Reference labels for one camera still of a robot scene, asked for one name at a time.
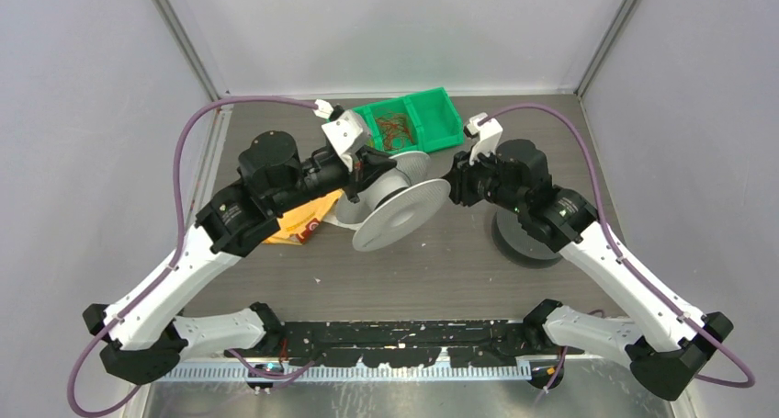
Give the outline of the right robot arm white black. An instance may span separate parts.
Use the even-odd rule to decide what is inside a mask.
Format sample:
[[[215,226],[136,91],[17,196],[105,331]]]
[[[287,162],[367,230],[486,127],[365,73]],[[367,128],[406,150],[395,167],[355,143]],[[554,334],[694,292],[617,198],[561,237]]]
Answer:
[[[582,194],[555,185],[546,155],[531,141],[509,140],[491,154],[458,152],[444,179],[458,205],[486,201],[510,211],[524,232],[577,266],[627,315],[607,320],[546,299],[524,318],[533,352],[558,345],[605,357],[650,393],[675,401],[733,331],[724,313],[702,312],[654,276]]]

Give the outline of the dark grey cable spool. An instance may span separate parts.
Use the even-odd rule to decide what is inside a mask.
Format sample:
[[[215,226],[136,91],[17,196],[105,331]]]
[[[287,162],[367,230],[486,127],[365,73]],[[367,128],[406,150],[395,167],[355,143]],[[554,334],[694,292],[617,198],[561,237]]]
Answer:
[[[491,238],[505,258],[525,268],[550,268],[562,260],[559,253],[527,234],[514,214],[506,209],[497,209],[492,216]]]

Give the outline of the white plastic cable spool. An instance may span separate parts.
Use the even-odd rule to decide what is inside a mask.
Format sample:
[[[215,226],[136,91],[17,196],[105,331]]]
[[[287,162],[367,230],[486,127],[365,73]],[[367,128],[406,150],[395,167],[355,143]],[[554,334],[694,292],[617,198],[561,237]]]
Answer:
[[[352,228],[352,246],[371,252],[389,246],[428,222],[449,200],[451,186],[442,178],[428,178],[431,157],[409,151],[390,157],[395,168],[384,174],[353,203],[339,198],[334,220]]]

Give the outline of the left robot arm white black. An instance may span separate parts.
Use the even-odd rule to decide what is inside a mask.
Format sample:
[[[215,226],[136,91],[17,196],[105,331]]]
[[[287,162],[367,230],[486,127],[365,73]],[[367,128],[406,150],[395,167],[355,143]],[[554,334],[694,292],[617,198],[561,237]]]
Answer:
[[[266,304],[201,318],[185,317],[183,308],[277,233],[285,213],[336,190],[355,197],[396,164],[365,144],[339,153],[332,142],[304,160],[280,130],[257,136],[238,162],[238,179],[198,212],[170,257],[123,299],[84,311],[88,330],[105,344],[100,358],[108,374],[145,385],[190,358],[240,349],[273,356],[285,331]]]

